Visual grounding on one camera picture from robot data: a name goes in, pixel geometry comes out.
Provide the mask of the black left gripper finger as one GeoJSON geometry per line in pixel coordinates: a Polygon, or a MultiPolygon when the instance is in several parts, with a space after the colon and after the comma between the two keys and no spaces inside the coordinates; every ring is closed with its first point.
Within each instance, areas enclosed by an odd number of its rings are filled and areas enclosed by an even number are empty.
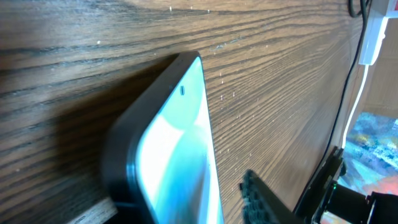
{"type": "Polygon", "coordinates": [[[243,175],[239,189],[244,201],[244,224],[303,224],[253,170],[243,175]]]}

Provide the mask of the Galaxy S24+ smartphone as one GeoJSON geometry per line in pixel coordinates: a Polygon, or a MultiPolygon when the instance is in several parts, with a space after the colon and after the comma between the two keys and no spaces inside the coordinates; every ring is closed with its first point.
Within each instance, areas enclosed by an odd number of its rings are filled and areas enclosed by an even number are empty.
{"type": "Polygon", "coordinates": [[[222,223],[200,54],[184,52],[110,129],[101,175],[111,223],[222,223]]]}

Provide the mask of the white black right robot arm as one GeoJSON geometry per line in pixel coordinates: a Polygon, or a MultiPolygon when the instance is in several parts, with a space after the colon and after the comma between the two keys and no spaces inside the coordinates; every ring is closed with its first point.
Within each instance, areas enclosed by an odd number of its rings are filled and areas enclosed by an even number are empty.
{"type": "Polygon", "coordinates": [[[394,224],[397,223],[397,196],[378,192],[363,195],[333,181],[311,222],[320,223],[325,212],[350,223],[394,224]]]}

